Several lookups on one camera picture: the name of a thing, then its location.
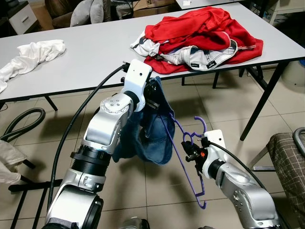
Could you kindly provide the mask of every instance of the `white table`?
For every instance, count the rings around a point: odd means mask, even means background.
[[[266,90],[245,129],[245,135],[242,135],[242,139],[244,139],[285,66],[289,61],[300,60],[305,57],[305,49],[240,3],[216,7],[221,7],[228,11],[231,17],[238,20],[254,37],[264,41],[262,56],[240,64],[222,65],[207,72],[183,72],[161,75],[160,77],[162,79],[172,79],[280,63],[268,85],[263,79],[256,78]],[[0,66],[4,66],[11,58],[18,55],[17,46],[30,42],[63,39],[66,43],[67,51],[55,60],[39,65],[34,71],[10,80],[8,88],[0,93],[0,103],[91,90],[110,72],[119,67],[123,61],[130,62],[132,59],[144,60],[143,57],[129,47],[146,25],[156,24],[164,16],[178,17],[186,12],[178,11],[145,18],[111,21],[2,38],[0,39]],[[125,76],[125,73],[119,72],[106,83],[106,86],[120,85],[120,79],[123,76]]]
[[[183,2],[185,2],[185,0],[176,0],[182,10],[234,3],[239,1],[243,0],[191,0],[190,5],[184,5]]]

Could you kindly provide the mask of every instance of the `purple hanger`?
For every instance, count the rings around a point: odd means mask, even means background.
[[[188,135],[191,138],[191,145],[193,144],[193,137],[194,136],[202,137],[203,134],[207,131],[207,127],[206,127],[205,121],[201,117],[198,117],[198,116],[194,117],[195,120],[200,120],[202,122],[202,124],[203,124],[203,133],[201,135],[197,134],[196,132],[193,132],[192,134],[190,134],[189,132],[184,131],[182,126],[181,126],[181,124],[178,122],[178,120],[174,119],[173,114],[170,114],[170,117],[172,118],[174,123],[177,123],[177,125],[179,126],[181,132],[183,133],[183,141],[185,142],[185,136],[186,135]]]
[[[174,117],[173,117],[172,114],[170,114],[170,117],[172,118],[172,120],[173,120],[175,123],[177,123],[177,125],[178,125],[179,128],[180,128],[180,130],[182,131],[182,133],[183,133],[183,141],[184,141],[184,142],[185,142],[185,136],[186,136],[186,135],[190,136],[190,138],[191,138],[191,143],[192,143],[192,144],[193,144],[193,137],[194,137],[194,136],[197,136],[197,137],[202,137],[202,136],[203,136],[203,134],[202,134],[202,135],[199,135],[199,134],[197,134],[196,132],[193,132],[192,134],[190,134],[189,132],[185,132],[185,131],[183,130],[181,124],[180,124],[176,119],[174,119]],[[183,170],[184,170],[184,173],[185,173],[185,175],[186,175],[186,178],[187,178],[187,180],[189,181],[189,184],[190,184],[190,186],[191,186],[191,188],[192,188],[192,191],[193,191],[193,193],[194,193],[194,195],[195,195],[195,198],[196,198],[196,200],[197,200],[197,203],[198,203],[198,205],[200,206],[200,208],[205,209],[205,208],[206,208],[206,201],[204,201],[204,203],[201,204],[201,203],[200,203],[200,200],[199,200],[199,197],[201,197],[201,196],[203,196],[203,195],[205,194],[203,178],[202,178],[201,174],[197,171],[197,175],[198,175],[199,178],[200,178],[200,184],[201,184],[201,189],[202,189],[202,191],[201,191],[200,193],[196,193],[195,188],[194,188],[194,186],[193,186],[193,184],[192,184],[192,182],[191,182],[191,179],[190,179],[189,175],[187,174],[187,171],[186,171],[186,169],[185,169],[185,166],[184,166],[184,164],[183,164],[183,162],[182,162],[182,159],[181,159],[181,157],[180,157],[180,154],[178,153],[177,147],[176,147],[175,143],[173,142],[173,139],[172,139],[172,137],[171,137],[171,135],[170,135],[170,133],[169,133],[169,131],[168,131],[166,125],[165,125],[165,122],[164,122],[162,116],[160,116],[160,118],[161,118],[162,123],[163,123],[163,125],[164,125],[164,128],[165,128],[165,130],[166,130],[166,133],[167,133],[168,137],[170,138],[170,140],[171,140],[171,142],[172,142],[172,145],[173,145],[173,147],[174,147],[174,149],[175,149],[175,151],[176,151],[176,154],[177,154],[177,156],[178,156],[178,158],[179,158],[180,164],[182,165],[182,168],[183,168]],[[201,117],[197,117],[197,116],[195,116],[194,119],[195,119],[195,120],[200,120],[200,121],[202,122],[202,124],[203,124],[203,133],[205,133],[206,130],[207,130],[205,121],[204,121]]]

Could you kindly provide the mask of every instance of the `denim cap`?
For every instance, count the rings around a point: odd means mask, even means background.
[[[151,78],[148,88],[144,90],[145,107],[134,112],[121,131],[120,142],[112,155],[114,162],[138,155],[143,161],[165,165],[172,157],[172,142],[161,117],[173,138],[175,124],[169,114],[174,116],[174,111],[165,99],[160,77]],[[148,105],[148,101],[158,104],[158,109]]]

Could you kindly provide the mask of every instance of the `black hose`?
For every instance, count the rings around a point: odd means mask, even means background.
[[[77,110],[77,112],[74,114],[73,118],[71,119],[70,123],[68,124],[65,133],[63,134],[61,141],[58,145],[55,157],[54,157],[54,162],[53,162],[53,168],[52,168],[52,175],[51,175],[51,183],[50,183],[50,190],[49,190],[49,196],[48,196],[48,208],[50,208],[50,205],[52,203],[52,199],[53,199],[53,189],[54,189],[54,181],[55,181],[55,176],[56,176],[56,169],[57,169],[57,163],[58,163],[58,159],[61,153],[61,149],[62,146],[67,138],[67,135],[69,133],[69,131],[71,130],[74,122],[76,121],[77,117],[79,116],[79,114],[81,113],[81,111],[84,109],[84,107],[87,105],[87,103],[92,99],[92,97],[97,93],[97,91],[111,78],[113,77],[113,75],[115,75],[118,71],[120,71],[121,69],[128,68],[129,67],[129,63],[123,64],[122,66],[120,66],[119,68],[117,68],[116,70],[114,70],[112,73],[110,73],[95,89],[94,91],[89,95],[89,97],[83,102],[83,104],[80,106],[80,108]]]
[[[293,134],[293,139],[295,141],[295,145],[296,145],[297,149],[299,150],[300,154],[305,158],[305,146],[300,139],[300,134],[302,132],[305,132],[305,127],[300,127],[298,129],[296,129]]]
[[[40,116],[33,123],[31,123],[27,126],[24,126],[18,130],[13,131],[13,129],[18,124],[18,122],[20,122],[21,119],[23,119],[24,117],[26,117],[32,113],[40,113]],[[15,118],[11,122],[11,124],[8,126],[8,128],[4,132],[4,135],[0,137],[0,140],[10,142],[10,141],[16,139],[17,137],[25,134],[26,132],[29,132],[30,130],[32,130],[36,126],[38,126],[44,120],[45,116],[46,116],[46,112],[42,108],[39,108],[39,107],[32,108],[30,110],[23,112],[22,114],[20,114],[17,118]]]
[[[233,157],[234,160],[236,160],[254,178],[254,180],[256,180],[256,182],[259,184],[260,187],[262,187],[263,189],[267,190],[266,187],[262,184],[262,182],[258,179],[258,177],[241,160],[239,160],[234,154],[232,154],[229,150],[227,150],[226,148],[223,148],[222,146],[220,146],[220,145],[218,145],[218,144],[216,144],[214,142],[210,142],[209,141],[208,144],[209,145],[213,145],[213,146],[215,146],[217,148],[220,148],[221,150],[225,151],[228,155]],[[284,219],[284,217],[280,214],[280,212],[277,209],[276,209],[276,212],[277,212],[279,218],[282,220],[282,222],[287,227],[287,229],[291,229],[291,227],[288,224],[288,222]]]

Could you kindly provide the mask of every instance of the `drawer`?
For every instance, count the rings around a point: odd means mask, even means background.
[[[9,19],[10,24],[18,35],[24,34],[36,20],[37,18],[30,5],[26,5],[22,10]]]

